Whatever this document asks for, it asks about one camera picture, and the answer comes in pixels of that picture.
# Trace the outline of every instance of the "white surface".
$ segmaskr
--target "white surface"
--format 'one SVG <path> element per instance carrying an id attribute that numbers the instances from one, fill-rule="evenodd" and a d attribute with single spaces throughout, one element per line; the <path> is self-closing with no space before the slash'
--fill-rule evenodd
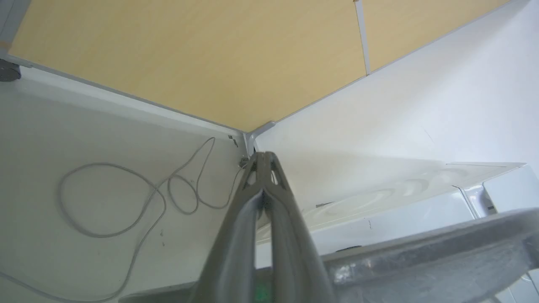
<path id="1" fill-rule="evenodd" d="M 539 173 L 539 1 L 516 0 L 257 138 L 301 206 L 438 160 L 528 162 Z"/>
<path id="2" fill-rule="evenodd" d="M 240 132 L 234 129 L 195 119 L 159 106 L 44 72 L 37 68 L 22 66 L 20 71 L 23 75 L 22 80 L 16 81 L 12 85 L 15 85 L 20 91 L 37 97 L 46 95 L 49 99 L 56 101 L 136 119 L 137 121 L 150 122 L 164 127 L 181 128 L 196 132 L 208 129 L 212 136 L 220 135 L 220 133 L 221 136 L 224 134 L 241 135 Z"/>
<path id="3" fill-rule="evenodd" d="M 144 115 L 31 79 L 0 83 L 0 270 L 67 298 L 90 300 L 112 293 L 162 202 L 156 197 L 125 235 L 92 239 L 60 216 L 55 204 L 59 178 L 82 164 L 107 161 L 157 182 L 187 161 L 210 135 L 219 139 L 200 193 L 209 203 L 222 205 L 241 157 L 241 145 L 237 148 L 227 134 Z M 195 181 L 208 150 L 206 146 L 181 175 Z M 67 208 L 95 232 L 128 226 L 150 190 L 136 177 L 109 168 L 83 171 L 67 186 Z M 189 187 L 179 181 L 173 187 L 179 204 L 192 208 L 195 200 Z M 194 215 L 185 216 L 169 203 L 143 245 L 123 294 L 196 280 L 224 214 L 225 210 L 201 205 Z M 4 279 L 0 301 L 52 302 Z"/>
<path id="4" fill-rule="evenodd" d="M 496 211 L 539 207 L 539 180 L 524 166 L 483 183 Z"/>
<path id="5" fill-rule="evenodd" d="M 384 212 L 393 208 L 398 208 L 402 213 L 404 219 L 398 217 L 391 217 L 385 219 L 386 231 L 383 235 L 375 234 L 371 240 L 378 241 L 387 240 L 390 235 L 391 238 L 398 238 L 403 235 L 411 235 L 417 232 L 423 232 L 430 230 L 432 224 L 431 221 L 438 220 L 437 224 L 442 224 L 446 220 L 446 216 L 449 214 L 455 214 L 454 212 L 444 213 L 439 205 L 433 206 L 433 212 L 431 212 L 431 204 L 436 203 L 449 203 L 450 201 L 464 202 L 466 200 L 460 191 L 455 187 L 458 184 L 475 184 L 481 182 L 486 178 L 492 178 L 499 174 L 503 174 L 507 171 L 514 169 L 515 166 L 481 166 L 481 165 L 455 165 L 448 164 L 439 169 L 426 170 L 418 174 L 410 174 L 406 178 L 379 185 L 375 188 L 366 190 L 357 195 L 336 201 L 331 204 L 327 204 L 321 207 L 313 207 L 305 209 L 303 211 L 303 218 L 307 227 L 311 231 L 319 229 L 331 229 L 335 225 L 347 224 L 348 222 L 354 222 L 359 219 L 365 219 L 366 217 L 373 216 L 375 214 L 380 217 L 385 216 Z M 426 201 L 430 198 L 436 198 L 433 202 L 422 202 L 422 206 L 414 205 L 409 208 L 405 207 L 410 204 L 418 204 L 418 202 Z M 414 227 L 409 227 L 409 217 L 413 217 Z M 446 225 L 436 225 L 436 227 L 443 227 Z M 340 237 L 339 231 L 334 231 L 333 238 Z M 333 241 L 329 235 L 327 241 Z M 271 236 L 271 227 L 269 225 L 262 227 L 257 231 L 258 243 L 269 242 Z M 348 245 L 364 245 L 361 240 L 358 240 L 356 244 Z"/>

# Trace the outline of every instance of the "wooden panel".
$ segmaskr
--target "wooden panel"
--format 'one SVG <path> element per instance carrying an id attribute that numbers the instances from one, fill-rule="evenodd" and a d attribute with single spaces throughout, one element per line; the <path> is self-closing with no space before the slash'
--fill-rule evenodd
<path id="1" fill-rule="evenodd" d="M 509 0 L 363 0 L 371 70 L 420 48 Z"/>
<path id="2" fill-rule="evenodd" d="M 10 54 L 245 131 L 365 75 L 351 0 L 34 0 Z"/>

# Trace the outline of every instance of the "coiled cable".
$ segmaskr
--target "coiled cable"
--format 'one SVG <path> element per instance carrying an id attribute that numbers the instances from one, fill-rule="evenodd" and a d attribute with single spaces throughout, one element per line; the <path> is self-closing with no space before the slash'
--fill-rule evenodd
<path id="1" fill-rule="evenodd" d="M 193 186 L 186 178 L 178 175 L 178 172 L 180 172 L 183 168 L 185 168 L 189 163 L 191 163 L 191 161 L 195 158 L 195 156 L 200 152 L 200 150 L 208 143 L 211 141 L 211 147 L 210 147 L 210 151 L 208 152 L 206 158 L 204 159 L 204 163 L 202 164 L 202 167 L 201 167 L 201 170 L 200 170 L 200 173 L 198 174 L 198 177 L 197 177 L 197 181 L 195 183 L 195 186 Z M 193 213 L 195 213 L 197 210 L 198 210 L 198 206 L 200 203 L 208 206 L 209 208 L 213 208 L 213 209 L 223 209 L 225 207 L 228 206 L 228 204 L 230 203 L 230 198 L 232 197 L 232 193 L 234 192 L 234 185 L 236 183 L 236 179 L 238 178 L 238 175 L 240 173 L 240 171 L 242 170 L 242 168 L 238 169 L 238 171 L 236 172 L 236 175 L 234 176 L 234 180 L 232 181 L 232 186 L 230 188 L 230 192 L 229 192 L 229 196 L 228 196 L 228 199 L 226 200 L 226 203 L 221 205 L 221 206 L 215 206 L 215 205 L 212 205 L 212 204 L 209 204 L 208 202 L 204 201 L 201 197 L 200 197 L 200 194 L 199 194 L 199 182 L 200 182 L 200 179 L 202 177 L 202 173 L 204 172 L 204 168 L 206 167 L 206 163 L 208 161 L 208 158 L 210 157 L 211 155 L 211 152 L 213 151 L 213 146 L 215 145 L 215 137 L 211 137 L 209 139 L 207 139 L 194 153 L 193 155 L 189 158 L 189 160 L 187 160 L 187 162 L 185 162 L 183 165 L 181 165 L 180 167 L 178 167 L 176 170 L 174 170 L 172 172 L 172 174 L 170 174 L 168 177 L 166 177 L 165 179 L 163 179 L 162 181 L 158 182 L 157 184 L 154 184 L 152 181 L 148 180 L 146 177 L 144 177 L 142 174 L 139 174 L 137 173 L 136 171 L 132 170 L 132 169 L 129 169 L 127 167 L 124 167 L 124 166 L 121 166 L 121 165 L 118 165 L 118 164 L 114 164 L 114 163 L 109 163 L 109 162 L 94 162 L 94 163 L 89 163 L 89 164 L 85 164 L 83 166 L 80 166 L 80 167 L 77 167 L 71 171 L 69 171 L 68 173 L 66 173 L 61 179 L 60 181 L 58 182 L 58 188 L 57 188 L 57 203 L 60 207 L 60 210 L 62 212 L 62 214 L 64 215 L 64 217 L 66 218 L 67 222 L 71 225 L 71 227 L 75 228 L 78 232 L 82 233 L 83 235 L 86 235 L 86 236 L 89 236 L 89 237 L 92 237 L 92 238 L 110 238 L 110 237 L 115 237 L 115 236 L 119 236 L 127 231 L 129 231 L 130 229 L 132 229 L 141 219 L 142 219 L 142 216 L 144 216 L 144 213 L 146 213 L 146 210 L 148 208 L 148 205 L 150 204 L 151 202 L 151 199 L 156 195 L 158 194 L 160 197 L 161 197 L 161 200 L 163 201 L 163 211 L 161 212 L 161 214 L 159 215 L 159 218 L 157 218 L 157 220 L 151 225 L 151 227 L 148 229 L 148 231 L 144 234 L 144 236 L 142 237 L 142 239 L 140 240 L 140 242 L 136 245 L 135 247 L 135 250 L 133 252 L 133 256 L 131 257 L 131 263 L 129 264 L 129 268 L 127 270 L 127 273 L 126 273 L 126 276 L 122 282 L 122 284 L 120 285 L 120 287 L 115 291 L 113 292 L 110 296 L 106 297 L 106 298 L 103 298 L 103 299 L 99 299 L 99 300 L 73 300 L 73 299 L 67 299 L 67 298 L 62 298 L 62 297 L 58 297 L 56 295 L 53 295 L 53 294 L 50 294 L 50 293 L 47 293 L 47 292 L 44 292 L 40 289 L 37 289 L 7 273 L 4 273 L 4 272 L 1 272 L 0 271 L 0 277 L 14 283 L 14 284 L 17 284 L 37 295 L 40 295 L 44 298 L 48 298 L 48 299 L 51 299 L 51 300 L 55 300 L 55 301 L 58 301 L 58 302 L 63 302 L 63 303 L 103 303 L 103 302 L 106 302 L 108 300 L 112 300 L 116 297 L 118 297 L 118 295 L 120 295 L 120 293 L 126 288 L 127 286 L 127 283 L 129 282 L 129 279 L 131 278 L 131 272 L 133 270 L 133 267 L 135 265 L 135 261 L 137 259 L 137 257 L 139 256 L 139 251 L 140 251 L 140 248 L 142 247 L 142 244 L 144 243 L 144 241 L 146 240 L 146 238 L 148 237 L 148 235 L 151 233 L 151 231 L 154 229 L 154 227 L 159 223 L 159 221 L 161 220 L 161 218 L 163 218 L 165 212 L 167 211 L 167 201 L 165 199 L 165 196 L 163 195 L 163 192 L 159 189 L 165 182 L 167 183 L 167 192 L 168 192 L 168 195 L 170 197 L 170 200 L 172 201 L 173 205 L 182 213 L 182 214 L 185 214 L 185 215 L 191 215 Z M 150 194 L 150 196 L 146 199 L 146 201 L 144 202 L 144 206 L 142 207 L 142 210 L 138 216 L 138 218 L 128 227 L 126 227 L 125 229 L 123 230 L 120 230 L 118 232 L 113 232 L 113 233 L 95 233 L 95 232 L 92 232 L 84 227 L 82 227 L 70 214 L 69 212 L 67 211 L 66 207 L 65 207 L 65 202 L 64 202 L 64 198 L 63 198 L 63 192 L 64 192 L 64 185 L 66 183 L 66 181 L 69 179 L 70 176 L 72 176 L 73 174 L 77 173 L 77 172 L 80 172 L 84 169 L 87 169 L 87 168 L 90 168 L 90 167 L 113 167 L 113 168 L 117 168 L 117 169 L 120 169 L 120 170 L 123 170 L 123 171 L 126 171 L 132 175 L 135 175 L 137 177 L 139 177 L 140 179 L 142 179 L 144 182 L 146 182 L 147 185 L 149 185 L 151 188 L 153 188 L 153 191 L 152 193 Z M 170 183 L 171 183 L 171 180 L 174 179 L 174 178 L 178 178 L 180 180 L 182 180 L 183 182 L 185 182 L 187 185 L 189 185 L 189 187 L 191 188 L 191 190 L 193 191 L 193 193 L 195 194 L 196 196 L 196 205 L 195 205 L 195 209 L 192 210 L 192 211 L 185 211 L 183 210 L 177 203 L 176 203 L 176 200 L 174 199 L 174 196 L 172 195 L 172 192 L 171 192 L 171 189 L 170 189 Z"/>

